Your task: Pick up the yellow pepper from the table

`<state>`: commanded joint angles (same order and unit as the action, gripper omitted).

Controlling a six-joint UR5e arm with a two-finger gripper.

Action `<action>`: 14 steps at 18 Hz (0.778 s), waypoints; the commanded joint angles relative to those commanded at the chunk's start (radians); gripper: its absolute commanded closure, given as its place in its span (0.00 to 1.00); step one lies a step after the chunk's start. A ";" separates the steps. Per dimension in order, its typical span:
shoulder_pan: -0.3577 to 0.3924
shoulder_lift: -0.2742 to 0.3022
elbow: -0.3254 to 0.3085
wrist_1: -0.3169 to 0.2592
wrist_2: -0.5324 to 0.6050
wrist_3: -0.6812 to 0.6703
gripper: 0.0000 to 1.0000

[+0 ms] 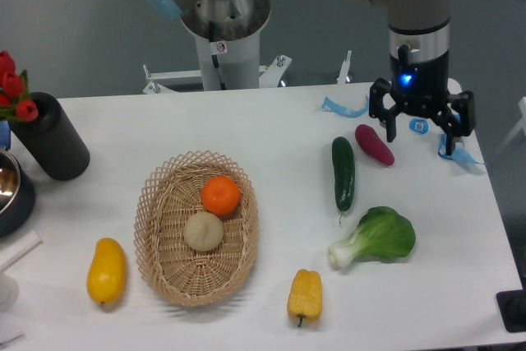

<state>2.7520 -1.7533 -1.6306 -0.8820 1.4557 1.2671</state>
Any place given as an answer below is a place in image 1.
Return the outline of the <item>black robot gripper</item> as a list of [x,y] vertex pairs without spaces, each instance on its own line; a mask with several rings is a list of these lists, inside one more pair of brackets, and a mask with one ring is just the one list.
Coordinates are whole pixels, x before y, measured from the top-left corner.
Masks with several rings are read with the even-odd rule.
[[418,51],[402,44],[390,56],[391,80],[378,78],[370,88],[369,116],[378,119],[386,139],[397,136],[396,117],[405,113],[435,118],[445,133],[445,154],[452,155],[457,141],[476,126],[474,93],[448,90],[449,53],[420,62]]

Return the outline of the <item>robot arm base column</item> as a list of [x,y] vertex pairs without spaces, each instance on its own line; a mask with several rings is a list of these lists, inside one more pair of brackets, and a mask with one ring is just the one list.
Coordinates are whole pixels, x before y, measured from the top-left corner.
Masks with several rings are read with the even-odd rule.
[[260,85],[260,34],[270,0],[147,0],[161,15],[179,19],[194,37],[205,90]]

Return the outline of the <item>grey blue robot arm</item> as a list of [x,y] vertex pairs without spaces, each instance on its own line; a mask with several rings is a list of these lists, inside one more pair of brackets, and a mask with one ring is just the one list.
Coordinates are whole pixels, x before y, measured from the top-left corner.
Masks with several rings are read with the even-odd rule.
[[445,134],[445,153],[476,125],[470,91],[449,91],[450,0],[366,0],[387,9],[391,78],[370,88],[369,114],[396,137],[405,113],[432,120]]

